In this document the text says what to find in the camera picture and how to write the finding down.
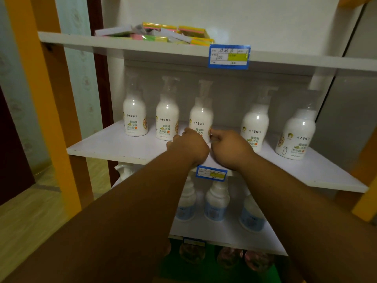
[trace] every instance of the hand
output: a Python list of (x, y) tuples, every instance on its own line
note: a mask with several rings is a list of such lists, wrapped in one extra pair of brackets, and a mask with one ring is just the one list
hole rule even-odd
[(239, 171), (257, 156), (250, 144), (233, 130), (211, 129), (212, 151), (221, 165)]
[(203, 137), (190, 128), (185, 128), (182, 136), (175, 135), (173, 142), (166, 143), (166, 148), (168, 151), (177, 151), (183, 157), (189, 158), (194, 167), (204, 163), (210, 152)]

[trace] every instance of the tiled floor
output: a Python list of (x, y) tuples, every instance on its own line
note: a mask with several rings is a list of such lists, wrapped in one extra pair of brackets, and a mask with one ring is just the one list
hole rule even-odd
[[(95, 198), (110, 189), (107, 161), (87, 158)], [(51, 166), (37, 184), (0, 206), (0, 281), (68, 220)]]

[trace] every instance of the person's right arm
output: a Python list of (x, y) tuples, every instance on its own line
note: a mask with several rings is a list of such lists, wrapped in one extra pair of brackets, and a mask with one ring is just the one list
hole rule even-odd
[(308, 283), (377, 282), (376, 228), (258, 156), (236, 132), (211, 133), (216, 159), (242, 175)]

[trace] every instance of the stack of packages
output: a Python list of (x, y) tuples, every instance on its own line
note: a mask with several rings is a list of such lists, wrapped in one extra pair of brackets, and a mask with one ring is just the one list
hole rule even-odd
[(104, 28), (96, 30), (97, 37), (121, 37), (131, 38), (137, 41), (170, 42), (174, 44), (193, 44), (199, 46), (210, 46), (214, 39), (208, 36), (204, 28), (188, 26), (169, 26), (153, 23), (139, 24), (137, 26), (125, 25), (115, 28)]

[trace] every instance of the person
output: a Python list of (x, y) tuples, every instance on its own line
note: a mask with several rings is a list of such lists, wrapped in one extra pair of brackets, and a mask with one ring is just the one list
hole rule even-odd
[[(214, 157), (238, 171), (309, 282), (377, 282), (377, 230), (254, 153), (236, 132), (211, 130)], [(189, 171), (209, 147), (195, 131), (69, 220), (4, 282), (147, 282), (163, 257)]]

